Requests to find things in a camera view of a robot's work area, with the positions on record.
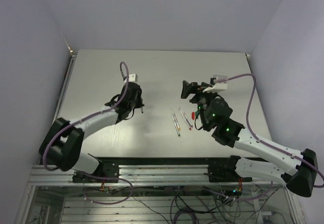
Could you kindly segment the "green marker pen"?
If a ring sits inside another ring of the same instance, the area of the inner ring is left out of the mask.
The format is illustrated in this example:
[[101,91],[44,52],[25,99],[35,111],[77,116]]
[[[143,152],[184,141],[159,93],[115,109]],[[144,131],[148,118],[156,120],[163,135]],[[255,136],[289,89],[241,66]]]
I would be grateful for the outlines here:
[[174,114],[173,114],[173,121],[174,121],[174,125],[175,125],[177,135],[178,135],[178,137],[181,137],[180,130],[179,130],[179,127],[178,127],[178,123],[177,123],[177,120],[176,120],[176,117],[175,117]]

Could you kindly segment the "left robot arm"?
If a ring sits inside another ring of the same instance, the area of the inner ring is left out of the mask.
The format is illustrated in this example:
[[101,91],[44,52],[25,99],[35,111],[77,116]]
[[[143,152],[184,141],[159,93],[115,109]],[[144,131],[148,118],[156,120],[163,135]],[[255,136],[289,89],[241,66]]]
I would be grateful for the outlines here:
[[45,169],[85,172],[92,182],[103,177],[102,163],[81,152],[83,141],[97,131],[128,120],[134,110],[144,106],[140,85],[129,82],[98,112],[79,120],[56,119],[43,140],[39,153]]

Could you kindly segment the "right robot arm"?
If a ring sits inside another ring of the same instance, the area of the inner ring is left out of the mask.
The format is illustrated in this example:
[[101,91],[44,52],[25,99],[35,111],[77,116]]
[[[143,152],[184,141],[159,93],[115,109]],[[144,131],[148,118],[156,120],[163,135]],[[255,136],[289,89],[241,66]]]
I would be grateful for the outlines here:
[[311,149],[295,150],[262,138],[233,119],[232,108],[219,95],[218,84],[182,82],[181,98],[193,97],[201,130],[212,132],[212,137],[221,145],[249,152],[261,158],[253,161],[240,156],[231,156],[223,175],[228,181],[239,177],[260,178],[284,184],[292,193],[309,198],[317,177],[317,156]]

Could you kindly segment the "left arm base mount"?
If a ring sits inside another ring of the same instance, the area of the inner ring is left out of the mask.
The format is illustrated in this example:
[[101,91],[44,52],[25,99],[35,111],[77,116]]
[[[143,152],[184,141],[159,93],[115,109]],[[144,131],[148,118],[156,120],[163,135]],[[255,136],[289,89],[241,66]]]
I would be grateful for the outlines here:
[[94,173],[84,174],[76,171],[72,177],[73,183],[117,183],[119,167],[113,162],[100,163]]

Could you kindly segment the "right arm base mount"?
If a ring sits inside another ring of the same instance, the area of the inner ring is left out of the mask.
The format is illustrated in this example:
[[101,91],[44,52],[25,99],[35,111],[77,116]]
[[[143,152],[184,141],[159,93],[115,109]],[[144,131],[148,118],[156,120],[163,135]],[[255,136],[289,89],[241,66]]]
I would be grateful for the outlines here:
[[252,181],[251,177],[242,177],[237,174],[237,163],[241,160],[239,156],[230,156],[228,158],[206,158],[208,172],[205,175],[209,182],[238,182],[241,178]]

